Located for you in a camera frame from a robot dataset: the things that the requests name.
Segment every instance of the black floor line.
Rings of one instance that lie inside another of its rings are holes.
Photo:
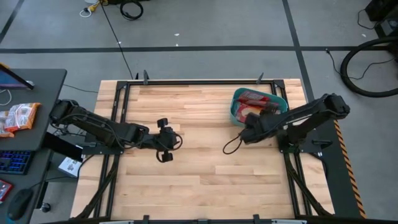
[[[19,10],[21,9],[22,4],[24,3],[25,0],[19,0],[17,5],[15,6],[14,10],[11,13],[11,16],[8,18],[6,25],[4,25],[4,27],[2,28],[2,31],[0,33],[0,44],[2,42],[2,40],[5,38],[8,29],[10,29],[10,26],[12,24],[12,22],[14,21],[15,17],[17,16]]]
[[[123,52],[198,52],[198,51],[350,51],[356,46],[192,46],[192,47],[123,47]],[[368,49],[387,50],[386,46],[375,46]],[[118,47],[93,48],[59,48],[59,49],[0,49],[0,54],[64,54],[64,53],[119,53]]]
[[[186,52],[186,51],[240,51],[270,50],[292,51],[293,46],[191,46],[191,47],[123,47],[123,52]],[[108,53],[120,52],[118,47],[100,48],[60,48],[60,49],[0,49],[3,54],[39,54],[39,53]]]
[[[352,51],[357,46],[300,46],[301,51],[325,51],[329,49],[330,51]],[[374,50],[388,50],[387,46],[374,46],[368,47],[367,51],[374,51]]]
[[[314,95],[311,87],[310,77],[308,76],[307,68],[303,57],[303,52],[300,48],[299,37],[297,36],[296,28],[294,26],[292,13],[290,11],[289,3],[287,0],[282,0],[286,13],[287,23],[289,25],[290,34],[292,35],[293,45],[297,56],[298,66],[300,67],[301,76],[303,79],[304,89],[307,94],[308,101],[314,100]]]

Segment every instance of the black hose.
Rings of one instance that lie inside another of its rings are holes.
[[[381,97],[388,97],[388,96],[394,96],[394,95],[398,95],[398,88],[395,88],[393,90],[388,90],[388,91],[382,91],[382,92],[371,92],[371,91],[366,91],[363,90],[361,88],[359,88],[358,86],[356,86],[350,79],[349,76],[347,74],[347,67],[349,64],[349,61],[361,50],[367,48],[367,47],[371,47],[373,45],[377,45],[377,44],[385,44],[385,43],[389,43],[389,42],[396,42],[398,41],[398,37],[385,37],[385,38],[380,38],[380,39],[376,39],[376,40],[371,40],[368,42],[365,42],[359,46],[357,46],[354,50],[350,51],[348,53],[348,55],[344,58],[343,62],[341,63],[341,67],[340,67],[340,73],[342,74],[341,79],[343,81],[343,83],[353,92],[359,94],[359,95],[363,95],[363,96],[367,96],[367,97],[373,97],[373,98],[381,98]]]
[[[128,3],[136,4],[139,7],[140,13],[139,13],[138,16],[132,16],[128,12],[123,11],[124,5],[126,5]],[[134,20],[136,20],[136,19],[138,19],[138,18],[140,18],[142,16],[142,14],[144,13],[144,8],[143,8],[142,4],[139,1],[137,1],[137,0],[127,0],[127,1],[123,1],[120,4],[120,13],[122,14],[122,16],[125,19],[130,20],[130,21],[134,21]]]

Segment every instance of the concrete floor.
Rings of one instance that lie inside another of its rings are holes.
[[[20,11],[4,39],[0,39],[0,52],[118,46],[100,8],[90,18],[78,15],[86,6],[84,0],[20,1],[23,1]],[[288,0],[300,45],[354,46],[375,39],[373,30],[356,24],[357,12],[369,1]],[[0,30],[17,2],[0,1]],[[293,46],[282,0],[151,0],[142,5],[145,12],[138,21],[124,20],[114,6],[105,8],[123,47]],[[372,24],[366,14],[362,14],[361,22]],[[339,66],[347,52],[332,54]],[[133,73],[146,69],[151,78],[257,78],[261,72],[265,73],[264,78],[302,78],[294,51],[126,52],[125,55]],[[360,53],[350,63],[349,72],[358,77],[369,63],[390,57],[385,52]],[[398,220],[395,212],[398,96],[373,99],[355,95],[333,72],[329,55],[303,52],[303,58],[315,97],[336,93],[351,107],[351,114],[340,124],[368,218]],[[12,68],[65,68],[68,70],[65,83],[87,90],[98,90],[101,80],[129,78],[123,58],[117,52],[0,54],[0,62]],[[373,66],[358,85],[368,90],[395,88],[397,65],[392,62]],[[60,97],[79,99],[79,104],[88,110],[95,107],[95,94],[64,87]],[[47,214],[35,212],[32,223],[67,219],[74,191],[75,184],[50,184],[45,200],[54,209]]]

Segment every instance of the snack bag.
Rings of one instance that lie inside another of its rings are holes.
[[[11,189],[12,184],[9,184],[4,180],[0,180],[0,203],[2,203],[6,199],[7,194],[10,192]]]
[[[7,117],[8,111],[0,111],[0,138],[14,137],[14,134],[4,129]]]
[[[238,101],[247,105],[263,106],[269,101],[269,98],[256,92],[246,90],[239,96]]]
[[[6,119],[5,130],[13,133],[17,130],[32,129],[39,106],[40,103],[22,103],[12,106]]]
[[[235,103],[234,115],[239,122],[244,123],[246,120],[246,117],[248,116],[248,114],[250,112],[253,112],[255,114],[260,114],[261,108],[258,108],[256,106],[246,105],[246,104],[240,103],[240,102]]]

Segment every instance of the desk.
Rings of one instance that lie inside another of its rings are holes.
[[[52,151],[50,149],[41,149],[41,144],[49,125],[49,114],[58,99],[67,74],[67,71],[62,69],[15,69],[12,71],[26,80],[33,81],[35,88],[33,90],[11,90],[12,101],[7,106],[0,106],[0,111],[6,111],[12,105],[18,103],[39,102],[42,105],[37,111],[31,130],[18,131],[14,138],[0,139],[0,149],[2,150],[36,151],[27,175],[0,174],[0,179],[14,185],[7,199],[0,205],[1,222],[6,219],[9,202],[19,190],[31,187],[46,179]],[[42,188],[43,184],[33,188],[34,196],[27,207],[25,215],[16,221],[15,224],[29,223],[33,209],[39,201]]]
[[[306,103],[300,80],[284,83],[291,108]],[[111,117],[116,84],[101,82],[95,113]],[[175,151],[174,161],[166,164],[157,162],[151,150],[125,151],[119,162],[112,220],[142,220],[143,215],[150,215],[151,220],[251,219],[253,214],[294,217],[283,156],[274,138],[243,146],[229,156],[221,151],[241,130],[231,125],[228,115],[231,97],[240,87],[271,92],[265,85],[131,87],[126,122],[146,125],[155,133],[156,121],[166,117],[184,144]],[[116,121],[123,100],[122,96]],[[321,162],[306,154],[301,160],[308,188],[333,213]],[[102,161],[102,156],[95,156],[82,168],[71,217],[84,209],[98,188]],[[297,193],[303,213],[299,190]]]

